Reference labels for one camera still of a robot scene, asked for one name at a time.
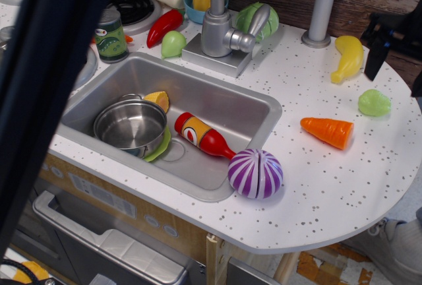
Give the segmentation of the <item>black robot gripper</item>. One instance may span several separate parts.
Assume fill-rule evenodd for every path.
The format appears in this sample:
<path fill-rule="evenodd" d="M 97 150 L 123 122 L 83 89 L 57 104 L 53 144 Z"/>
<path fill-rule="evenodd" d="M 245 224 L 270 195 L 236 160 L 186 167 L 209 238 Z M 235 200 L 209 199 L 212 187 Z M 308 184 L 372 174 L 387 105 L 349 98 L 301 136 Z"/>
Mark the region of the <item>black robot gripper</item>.
<path fill-rule="evenodd" d="M 374 81 L 390 51 L 421 59 L 421 9 L 405 15 L 370 15 L 370 23 L 361 39 L 369 47 L 364 73 Z M 411 96 L 422 97 L 422 71 L 413 82 Z"/>

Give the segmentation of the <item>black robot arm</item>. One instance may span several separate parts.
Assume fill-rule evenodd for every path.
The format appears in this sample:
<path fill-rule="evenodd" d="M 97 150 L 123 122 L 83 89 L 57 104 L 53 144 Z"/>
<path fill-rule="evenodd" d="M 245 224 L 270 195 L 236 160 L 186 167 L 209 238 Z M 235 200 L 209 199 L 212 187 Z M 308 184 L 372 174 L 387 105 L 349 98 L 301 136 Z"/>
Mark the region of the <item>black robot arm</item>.
<path fill-rule="evenodd" d="M 384 65 L 375 84 L 395 105 L 387 119 L 357 113 L 352 99 L 372 83 L 360 76 L 333 86 L 328 71 L 334 46 L 311 49 L 302 31 L 283 26 L 253 52 L 253 64 L 236 85 L 268 91 L 283 114 L 264 143 L 284 169 L 280 193 L 266 201 L 233 194 L 209 203 L 177 192 L 145 171 L 136 171 L 58 133 L 59 114 L 71 99 L 76 54 L 88 46 L 87 7 L 77 20 L 54 21 L 51 0 L 30 0 L 21 8 L 22 28 L 3 70 L 7 106 L 24 110 L 28 142 L 2 147 L 3 181 L 32 183 L 47 153 L 58 154 L 106 181 L 251 253 L 289 253 L 330 245 L 354 236 L 386 215 L 421 169 L 421 114 L 401 77 Z"/>

